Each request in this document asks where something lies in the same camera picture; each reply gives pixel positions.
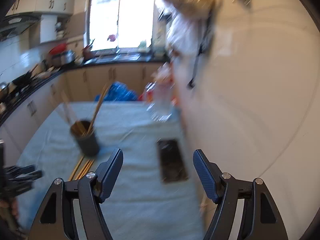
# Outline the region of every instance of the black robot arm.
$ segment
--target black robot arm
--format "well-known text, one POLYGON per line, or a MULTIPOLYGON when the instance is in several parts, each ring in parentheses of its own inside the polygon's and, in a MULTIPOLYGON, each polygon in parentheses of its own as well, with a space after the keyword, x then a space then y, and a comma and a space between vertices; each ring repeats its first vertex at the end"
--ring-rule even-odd
MULTIPOLYGON (((201 150, 193 155, 194 166, 208 198, 218 206, 204 240, 228 240, 237 200, 244 210, 237 240, 287 240, 278 208, 262 179, 237 180, 210 163, 201 150)), ((72 200, 78 198, 88 240, 112 240, 100 204, 111 194, 123 164, 123 152, 116 149, 109 160, 80 180, 58 178, 44 197, 32 224, 29 240, 78 240, 72 200)))

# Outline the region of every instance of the white table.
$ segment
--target white table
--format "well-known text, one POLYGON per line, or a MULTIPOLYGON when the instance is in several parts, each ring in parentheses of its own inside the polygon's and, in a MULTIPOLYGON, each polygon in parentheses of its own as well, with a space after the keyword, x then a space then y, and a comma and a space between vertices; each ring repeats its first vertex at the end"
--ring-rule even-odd
MULTIPOLYGON (((72 103, 79 119, 91 119, 96 103, 72 103)), ((96 136, 104 145, 92 166, 94 171, 115 148, 124 163, 110 198, 101 205, 114 240, 203 239, 203 223, 193 180, 192 151, 186 146, 179 115, 165 123, 154 122, 140 102, 103 103, 95 122, 96 136), (184 156, 189 180, 161 182, 156 141, 176 138, 184 156)), ((18 165, 36 164, 44 171, 34 189, 19 196, 20 223, 30 228, 49 186, 57 177, 68 180, 80 158, 69 127, 54 111, 23 151, 18 165)), ((77 221, 81 218, 75 211, 77 221)), ((80 238, 83 231, 78 230, 80 238)))

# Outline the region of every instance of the window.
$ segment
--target window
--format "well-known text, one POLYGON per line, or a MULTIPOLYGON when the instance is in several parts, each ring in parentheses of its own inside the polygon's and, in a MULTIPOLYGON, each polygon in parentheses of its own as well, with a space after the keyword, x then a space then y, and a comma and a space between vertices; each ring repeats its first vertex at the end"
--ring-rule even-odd
POLYGON ((92 50, 151 45, 154 0, 90 0, 89 39, 92 50))

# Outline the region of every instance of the black cup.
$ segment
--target black cup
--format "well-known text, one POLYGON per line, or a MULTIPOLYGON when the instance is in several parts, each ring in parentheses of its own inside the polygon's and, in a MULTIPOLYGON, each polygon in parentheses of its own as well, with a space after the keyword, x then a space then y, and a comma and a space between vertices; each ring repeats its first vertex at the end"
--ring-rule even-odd
MULTIPOLYGON (((87 120, 82 120, 80 121, 82 123, 82 125, 84 126, 84 128, 86 130, 89 129, 90 126, 90 122, 87 120)), ((94 157, 98 154, 98 152, 100 151, 100 146, 97 142, 95 133, 94 133, 94 129, 92 129, 92 132, 89 135, 85 135, 85 136, 79 136, 78 134, 75 134, 73 132, 74 127, 76 127, 77 124, 74 123, 71 128, 70 128, 70 133, 72 134, 72 136, 76 139, 76 142, 78 143, 82 153, 86 156, 86 157, 94 157)))

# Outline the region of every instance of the person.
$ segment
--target person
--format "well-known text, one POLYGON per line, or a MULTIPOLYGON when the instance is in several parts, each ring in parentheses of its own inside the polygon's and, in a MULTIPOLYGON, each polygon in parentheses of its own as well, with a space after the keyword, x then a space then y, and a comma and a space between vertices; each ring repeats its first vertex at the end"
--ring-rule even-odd
MULTIPOLYGON (((0 235, 1 240, 17 240, 17 236, 13 234, 8 227, 7 222, 2 217, 2 210, 1 209, 7 209, 9 208, 9 203, 7 203, 4 200, 0 200, 0 235)), ((18 212, 18 202, 17 199, 12 199, 11 202, 11 214, 14 216, 14 218, 17 220, 19 218, 19 212, 18 212)))

